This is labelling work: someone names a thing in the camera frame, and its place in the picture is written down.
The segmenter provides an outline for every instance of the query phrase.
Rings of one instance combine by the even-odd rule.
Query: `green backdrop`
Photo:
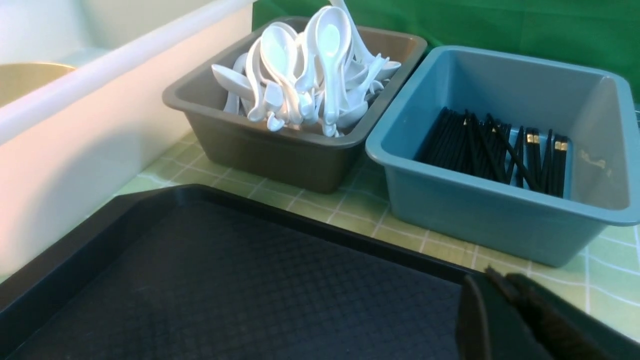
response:
[[[359,25],[609,70],[640,102],[640,0],[346,0]],[[259,0],[253,26],[328,0]]]

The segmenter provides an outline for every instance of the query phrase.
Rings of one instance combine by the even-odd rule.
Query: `plastic container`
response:
[[[302,31],[308,18],[283,17],[274,21]],[[164,103],[186,114],[211,161],[315,192],[331,193],[361,153],[364,140],[380,115],[422,59],[427,43],[413,35],[358,27],[372,53],[403,63],[362,120],[341,138],[292,129],[272,133],[264,122],[254,124],[245,117],[223,112],[227,91],[211,72],[214,63],[232,67],[266,26],[169,86],[163,94]]]
[[[413,161],[443,106],[572,140],[569,198]],[[455,238],[550,266],[607,225],[640,222],[640,136],[628,83],[601,70],[468,47],[433,50],[367,140],[392,212]]]

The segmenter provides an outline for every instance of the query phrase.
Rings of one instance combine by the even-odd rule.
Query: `black chopstick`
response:
[[[522,132],[522,141],[520,142],[520,148],[518,150],[518,153],[520,154],[520,161],[524,162],[524,143],[525,143],[525,136],[526,133],[524,131],[524,127],[520,126],[520,131]],[[523,177],[522,177],[522,171],[520,171],[520,169],[518,169],[518,172],[516,173],[516,186],[518,186],[519,188],[524,188],[524,181],[523,181]]]
[[[504,136],[504,134],[502,134],[502,132],[500,132],[500,129],[497,128],[496,132],[502,136]],[[491,151],[491,149],[489,148],[489,143],[486,139],[486,134],[484,134],[482,132],[482,129],[478,132],[480,134],[479,139],[480,139],[480,144],[482,145],[482,148],[484,149],[484,153],[486,154],[486,157],[489,161],[489,165],[491,165],[491,169],[493,170],[493,174],[496,178],[496,180],[498,180],[501,183],[504,183],[504,175],[502,174],[502,172],[500,171],[500,169],[498,168],[498,163],[496,162],[495,157],[493,156],[493,153]]]
[[[569,138],[562,137],[562,144],[560,148],[560,181],[558,181],[559,189],[558,196],[564,197],[564,175],[566,172],[566,153],[569,150]]]
[[[461,146],[465,134],[465,128],[463,127],[464,117],[460,114],[455,114],[451,121],[454,122],[454,129],[452,130],[454,133],[449,142],[447,157],[442,165],[444,168],[457,171],[458,158],[464,153],[464,148]]]
[[[533,179],[536,181],[536,184],[537,184],[538,173],[536,172],[536,155],[535,155],[536,152],[533,149],[534,134],[533,134],[532,128],[530,127],[527,128],[525,138],[527,139],[527,168],[531,172],[531,175],[533,176]]]
[[[545,160],[542,163],[542,172],[540,174],[540,188],[543,192],[549,193],[548,184],[549,184],[549,168],[551,167],[551,151],[552,151],[552,143],[554,138],[554,131],[549,129],[549,133],[547,134],[547,143],[545,144]]]
[[[524,137],[524,127],[520,126],[520,130],[518,131],[518,137],[516,138],[516,145],[515,145],[515,150],[516,150],[516,155],[517,156],[522,156],[522,154],[518,154],[518,151],[520,151],[520,148],[522,147],[522,138]],[[511,158],[511,161],[509,162],[509,168],[507,169],[507,184],[511,183],[511,178],[513,177],[513,168],[515,165],[515,160],[513,159],[513,157]]]
[[[495,126],[495,123],[493,121],[490,120],[490,122],[492,123],[492,126]],[[504,136],[504,134],[500,132],[498,132],[498,134],[499,134],[498,137],[500,138],[502,143],[507,147],[507,151],[509,151],[509,155],[511,155],[511,158],[516,161],[516,165],[518,165],[518,170],[522,173],[522,176],[527,181],[527,184],[529,184],[529,188],[533,191],[538,191],[540,188],[538,188],[536,181],[532,178],[531,174],[529,173],[527,168],[524,166],[522,160],[518,157],[518,154],[516,154],[516,151],[513,149],[513,147],[509,143],[509,139],[507,139],[506,136]]]
[[[429,156],[425,160],[427,164],[436,165],[437,160],[441,156],[444,144],[447,143],[449,139],[448,135],[451,133],[451,126],[453,125],[453,123],[450,120],[452,116],[454,116],[454,112],[449,111],[447,115],[442,119],[444,125],[442,126],[440,133],[435,139],[436,141],[433,142],[433,147],[429,151]]]
[[[538,129],[533,129],[533,161],[534,178],[536,179],[536,182],[540,184],[542,182],[542,166],[540,164],[540,134],[538,133]]]
[[[440,110],[440,113],[436,118],[435,125],[431,128],[429,136],[427,136],[426,143],[423,144],[422,154],[418,158],[418,161],[428,163],[428,159],[432,157],[433,151],[436,149],[435,145],[442,137],[442,131],[447,124],[446,120],[449,116],[449,113],[450,110],[446,106],[442,108],[442,110]]]
[[[442,135],[442,143],[438,145],[438,149],[433,160],[433,165],[435,166],[446,168],[447,158],[452,152],[451,143],[456,134],[456,117],[456,112],[452,111],[447,119],[448,124],[445,128],[444,134]]]
[[[465,114],[465,128],[467,129],[467,148],[468,148],[468,154],[469,154],[469,158],[471,159],[471,174],[473,176],[478,176],[478,172],[479,172],[479,164],[478,164],[478,154],[477,154],[477,147],[476,147],[476,141],[474,139],[475,137],[475,131],[474,131],[474,124],[471,121],[471,118],[469,117],[468,113]]]
[[[504,130],[504,136],[506,136],[508,139],[511,135],[511,124],[503,125],[503,130]],[[500,168],[504,169],[504,164],[507,162],[507,147],[504,146],[500,141],[498,141],[498,143],[500,144]],[[504,177],[505,177],[505,180],[507,181],[507,184],[510,184],[511,175],[507,176],[506,170],[504,171]]]

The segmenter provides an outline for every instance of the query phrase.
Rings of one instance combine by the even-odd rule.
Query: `white plastic spoon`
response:
[[[293,69],[298,59],[295,41],[278,26],[269,26],[262,33],[261,47],[262,61],[271,76],[282,87],[287,101],[289,120],[300,124],[303,120],[301,101],[296,89],[291,83]],[[305,113],[310,113],[308,105]]]
[[[251,88],[253,90],[253,107],[246,114],[249,121],[258,122],[264,120],[264,116],[267,111],[264,108],[264,102],[262,101],[262,85],[260,84],[261,71],[260,71],[260,44],[262,40],[258,38],[251,48],[249,49],[249,55],[246,57],[246,77],[249,79]]]
[[[232,92],[245,99],[253,100],[254,94],[251,81],[246,76],[218,64],[211,65],[211,70],[220,86],[228,92]]]
[[[269,111],[269,113],[267,114],[267,129],[269,129],[269,131],[275,132],[280,130],[284,126],[285,121],[278,119],[273,112]]]
[[[302,74],[296,80],[296,90],[298,92],[309,91],[314,86],[316,80],[316,50],[311,46],[315,37],[317,20],[322,13],[331,6],[320,8],[309,20],[305,27],[304,40],[301,41],[302,57],[304,59]]]
[[[356,28],[356,24],[355,22],[353,22],[353,18],[349,13],[347,4],[344,3],[344,0],[329,0],[329,2],[331,3],[331,5],[342,9],[342,11],[344,11],[344,13],[347,15],[349,19],[349,24],[351,25],[351,32],[352,32],[351,36],[353,37],[353,46],[355,48],[356,58],[365,64],[370,64],[373,61],[373,59],[375,59],[375,56],[371,54],[371,52],[367,49],[367,46],[364,44],[364,41],[362,41],[362,37],[360,36],[358,29]],[[385,64],[385,66],[382,68],[380,73],[377,75],[376,80],[381,81],[384,79],[391,78],[396,73],[396,71],[400,68],[401,65],[402,64],[397,61],[388,62],[387,64]]]
[[[278,113],[284,104],[284,94],[280,85],[268,81],[264,89],[263,101],[267,112]]]
[[[236,62],[234,63],[233,71],[241,75],[243,73],[245,63],[246,53],[238,56],[238,59],[236,59]],[[227,102],[225,103],[225,107],[222,111],[237,115],[240,112],[240,97],[236,93],[229,91],[227,94]]]
[[[358,87],[347,91],[346,100],[348,105],[343,108],[353,109],[359,106],[360,103],[364,102],[365,96],[369,91],[369,87],[376,80],[376,75],[378,75],[380,69],[385,66],[387,61],[388,58],[383,59],[380,57],[380,55],[378,55],[374,59],[374,61],[369,65],[369,73],[367,74],[367,78],[364,79],[364,81],[360,85],[358,85]]]
[[[378,80],[374,80],[371,85],[369,85],[369,92],[372,94],[377,94],[378,92],[385,89],[385,86],[382,85]]]
[[[323,122],[332,126],[338,121],[340,107],[340,85],[338,81],[340,66],[349,51],[351,27],[349,19],[340,8],[326,9],[316,24],[316,36],[310,46],[318,54],[324,75],[324,114]]]

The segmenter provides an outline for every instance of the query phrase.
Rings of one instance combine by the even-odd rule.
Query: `chopstick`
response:
[[[446,119],[449,116],[450,110],[445,106],[440,110],[438,117],[436,118],[436,124],[434,128],[429,132],[429,136],[427,136],[426,143],[423,144],[423,150],[420,154],[418,161],[427,163],[428,159],[431,157],[432,152],[436,149],[436,143],[438,143],[442,131],[446,125]]]
[[[491,119],[489,121],[491,122],[492,126],[495,127],[495,123]],[[540,188],[538,188],[538,185],[536,184],[536,181],[531,176],[531,173],[529,173],[527,168],[522,163],[522,160],[518,157],[518,154],[516,154],[516,151],[513,149],[513,147],[509,143],[509,139],[507,139],[506,136],[504,136],[504,134],[502,134],[499,131],[498,131],[498,137],[500,138],[502,143],[507,147],[507,151],[509,151],[509,155],[511,155],[511,158],[516,161],[516,165],[518,165],[518,170],[521,171],[522,176],[527,181],[527,184],[529,184],[529,188],[533,191],[538,191]]]
[[[447,125],[444,129],[444,134],[440,137],[441,142],[436,149],[435,157],[433,158],[433,165],[438,167],[445,167],[445,161],[448,155],[451,154],[451,140],[454,137],[456,131],[456,113],[452,111],[447,118]]]
[[[560,181],[558,181],[558,196],[564,197],[564,175],[566,171],[566,153],[569,150],[569,138],[562,137],[562,144],[560,147]]]
[[[468,154],[471,159],[471,174],[473,176],[478,176],[479,173],[479,163],[478,163],[478,155],[477,155],[477,147],[476,141],[474,139],[474,128],[473,122],[469,117],[468,113],[465,114],[465,128],[467,129],[467,144],[468,144]]]
[[[443,144],[447,141],[447,134],[451,128],[451,122],[449,119],[453,116],[453,111],[448,111],[447,114],[441,119],[442,127],[440,128],[438,133],[435,133],[436,136],[435,141],[433,142],[433,146],[430,148],[429,153],[425,159],[425,163],[430,165],[435,165],[435,160],[438,158],[438,155],[442,151]]]
[[[551,151],[552,151],[552,146],[551,144],[553,143],[553,137],[554,137],[554,132],[553,130],[549,129],[549,133],[547,135],[547,143],[545,146],[545,160],[542,164],[542,173],[540,175],[540,188],[542,189],[542,191],[544,191],[545,193],[549,193],[549,188],[548,188],[548,184],[550,183],[549,181],[549,168],[551,167]]]
[[[516,150],[516,155],[517,156],[521,156],[522,154],[518,154],[518,151],[520,151],[520,148],[522,146],[522,138],[524,137],[524,127],[520,126],[520,130],[518,131],[518,137],[516,138],[516,145],[515,145],[515,150]],[[509,162],[509,168],[507,170],[507,184],[511,184],[511,177],[513,176],[513,168],[515,165],[515,160],[513,159],[513,157],[511,158],[511,161]]]
[[[455,114],[451,121],[454,122],[454,134],[453,138],[449,142],[450,149],[447,151],[448,154],[444,162],[444,166],[449,170],[457,171],[456,165],[458,164],[458,159],[464,153],[462,146],[460,146],[462,141],[464,140],[465,134],[465,128],[463,127],[464,117]]]
[[[525,131],[524,131],[524,127],[520,126],[520,131],[522,132],[522,141],[520,142],[520,149],[519,149],[519,153],[520,153],[520,161],[524,161],[524,137],[525,137]],[[519,188],[524,188],[524,181],[523,181],[523,177],[522,177],[522,171],[520,170],[520,168],[518,168],[518,172],[516,173],[516,186],[518,186]]]
[[[502,132],[500,132],[499,128],[496,128],[496,133],[504,136],[504,134],[502,134]],[[502,172],[498,168],[498,163],[496,162],[495,157],[493,156],[493,153],[492,153],[491,149],[489,148],[489,143],[488,143],[488,141],[486,139],[486,135],[483,134],[482,131],[479,131],[479,134],[480,134],[480,136],[479,136],[480,144],[482,145],[482,148],[484,149],[484,153],[486,154],[486,157],[487,157],[487,159],[489,161],[489,165],[491,166],[491,170],[493,170],[493,174],[494,174],[496,180],[498,180],[501,183],[504,183],[504,175],[502,175]]]
[[[538,133],[538,129],[533,129],[533,161],[534,168],[533,173],[536,179],[536,182],[540,184],[542,182],[541,178],[541,166],[540,166],[540,134]]]

